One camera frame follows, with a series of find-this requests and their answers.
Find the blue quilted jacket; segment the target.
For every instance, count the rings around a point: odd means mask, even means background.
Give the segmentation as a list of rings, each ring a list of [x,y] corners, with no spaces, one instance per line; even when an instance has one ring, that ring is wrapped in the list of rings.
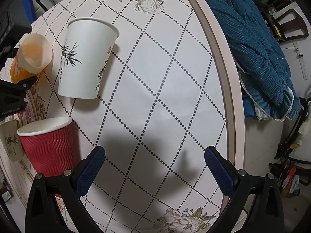
[[[252,0],[205,0],[236,62],[246,118],[294,120],[300,100],[280,45]]]

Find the dark wooden chair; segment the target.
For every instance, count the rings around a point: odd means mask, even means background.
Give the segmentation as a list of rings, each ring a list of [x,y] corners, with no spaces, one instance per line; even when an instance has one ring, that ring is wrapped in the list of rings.
[[[292,15],[294,18],[280,24],[279,22],[288,15]],[[308,28],[304,19],[298,14],[298,12],[296,12],[295,9],[289,9],[277,18],[274,18],[269,13],[266,14],[266,16],[268,20],[268,26],[270,27],[272,34],[278,43],[293,42],[298,39],[305,39],[309,36]],[[285,35],[286,33],[291,33],[296,30],[301,30],[303,34],[293,35],[290,37]]]

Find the red ripple paper cup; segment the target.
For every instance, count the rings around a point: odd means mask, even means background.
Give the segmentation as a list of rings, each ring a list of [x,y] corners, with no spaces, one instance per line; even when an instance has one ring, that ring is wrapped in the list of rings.
[[[37,173],[53,177],[77,165],[71,118],[38,120],[19,128],[17,135]]]

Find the white paper cup on medallion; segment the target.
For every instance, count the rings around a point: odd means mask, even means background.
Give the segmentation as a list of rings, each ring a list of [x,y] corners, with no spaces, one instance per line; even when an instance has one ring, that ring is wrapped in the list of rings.
[[[17,130],[19,128],[18,120],[10,120],[1,124],[1,142],[11,162],[16,162],[24,156]]]

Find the white bamboo print paper cup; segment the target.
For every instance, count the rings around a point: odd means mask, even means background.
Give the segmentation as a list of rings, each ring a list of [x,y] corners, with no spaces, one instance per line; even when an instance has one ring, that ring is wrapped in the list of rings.
[[[61,54],[59,95],[95,99],[112,47],[119,36],[115,26],[98,18],[71,20]]]

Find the orange and white paper cup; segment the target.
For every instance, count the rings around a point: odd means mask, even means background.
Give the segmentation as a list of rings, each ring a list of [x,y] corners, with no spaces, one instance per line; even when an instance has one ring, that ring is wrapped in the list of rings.
[[[21,43],[10,68],[10,78],[15,84],[39,74],[53,60],[53,49],[46,37],[33,33]]]

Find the chair with blue board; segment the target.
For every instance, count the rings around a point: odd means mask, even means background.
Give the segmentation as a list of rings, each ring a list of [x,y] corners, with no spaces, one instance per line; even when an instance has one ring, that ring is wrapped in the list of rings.
[[[40,0],[21,0],[30,24],[47,12],[46,6]]]

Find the floral diamond pattern tablecloth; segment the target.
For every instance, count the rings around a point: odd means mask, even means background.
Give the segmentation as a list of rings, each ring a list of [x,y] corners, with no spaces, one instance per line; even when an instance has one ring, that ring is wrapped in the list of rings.
[[[112,23],[112,49],[97,99],[58,94],[61,50],[70,20]],[[77,156],[96,145],[106,161],[83,205],[103,232],[211,232],[225,199],[204,161],[214,145],[235,149],[225,86],[225,40],[205,0],[63,0],[33,25],[52,44],[54,62],[28,91],[24,120],[69,116]]]

